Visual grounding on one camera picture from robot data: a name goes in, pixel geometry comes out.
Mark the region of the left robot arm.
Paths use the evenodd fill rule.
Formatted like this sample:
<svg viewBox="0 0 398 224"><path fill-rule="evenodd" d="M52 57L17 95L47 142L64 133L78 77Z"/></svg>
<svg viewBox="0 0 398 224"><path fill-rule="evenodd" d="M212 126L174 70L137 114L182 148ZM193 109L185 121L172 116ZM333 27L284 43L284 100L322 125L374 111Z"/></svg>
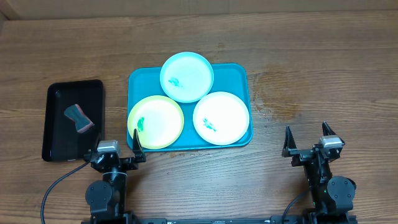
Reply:
<svg viewBox="0 0 398 224"><path fill-rule="evenodd" d="M102 173L102 179L89 185L85 199L90 206L88 223L139 223L138 218L126 211L127 171L137 170L146 161L138 131L133 131L133 157L121 157L117 140L100 141L90 153L89 163Z"/></svg>

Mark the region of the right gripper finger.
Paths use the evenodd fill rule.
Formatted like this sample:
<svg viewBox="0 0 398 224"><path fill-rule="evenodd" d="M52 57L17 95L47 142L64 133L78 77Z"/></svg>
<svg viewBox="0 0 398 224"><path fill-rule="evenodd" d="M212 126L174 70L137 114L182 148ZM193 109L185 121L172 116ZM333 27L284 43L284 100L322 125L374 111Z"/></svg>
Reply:
<svg viewBox="0 0 398 224"><path fill-rule="evenodd" d="M336 135L336 133L330 128L326 121L322 123L322 131L324 136Z"/></svg>
<svg viewBox="0 0 398 224"><path fill-rule="evenodd" d="M297 147L296 147L296 144L294 141L293 134L290 130L290 126L286 126L283 151L291 151L291 150L296 150L296 149L297 149Z"/></svg>

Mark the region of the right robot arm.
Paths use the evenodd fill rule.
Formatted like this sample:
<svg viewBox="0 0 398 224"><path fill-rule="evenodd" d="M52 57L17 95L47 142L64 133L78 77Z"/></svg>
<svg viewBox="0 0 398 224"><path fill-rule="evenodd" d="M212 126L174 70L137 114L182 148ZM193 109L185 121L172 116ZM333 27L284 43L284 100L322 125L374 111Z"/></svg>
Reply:
<svg viewBox="0 0 398 224"><path fill-rule="evenodd" d="M334 176L330 163L339 159L345 146L342 140L324 122L323 136L310 149L298 149L289 127L285 129L282 157L290 157L293 167L302 166L309 189L294 198L284 210L281 223L357 223L355 216L348 215L353 209L356 183L343 176ZM310 193L313 208L305 209L301 215L288 217L290 208Z"/></svg>

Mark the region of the pink and green sponge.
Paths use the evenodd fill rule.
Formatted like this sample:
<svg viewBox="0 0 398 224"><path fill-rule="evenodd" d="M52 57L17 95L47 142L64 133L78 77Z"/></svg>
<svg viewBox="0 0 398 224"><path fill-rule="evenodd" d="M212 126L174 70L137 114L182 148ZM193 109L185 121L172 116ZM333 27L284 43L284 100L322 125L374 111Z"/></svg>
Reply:
<svg viewBox="0 0 398 224"><path fill-rule="evenodd" d="M64 115L75 123L75 128L78 133L84 133L94 126L92 120L84 114L78 104L69 106L64 111Z"/></svg>

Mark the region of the yellow-green plate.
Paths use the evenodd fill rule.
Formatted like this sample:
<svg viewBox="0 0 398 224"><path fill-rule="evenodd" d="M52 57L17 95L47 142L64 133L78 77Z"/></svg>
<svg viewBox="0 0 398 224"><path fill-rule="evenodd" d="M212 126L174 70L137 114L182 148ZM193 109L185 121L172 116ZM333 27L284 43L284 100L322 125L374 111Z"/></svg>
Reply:
<svg viewBox="0 0 398 224"><path fill-rule="evenodd" d="M137 132L141 146L152 150L173 144L181 135L183 126L181 107L171 98L161 95L140 100L127 118L130 137Z"/></svg>

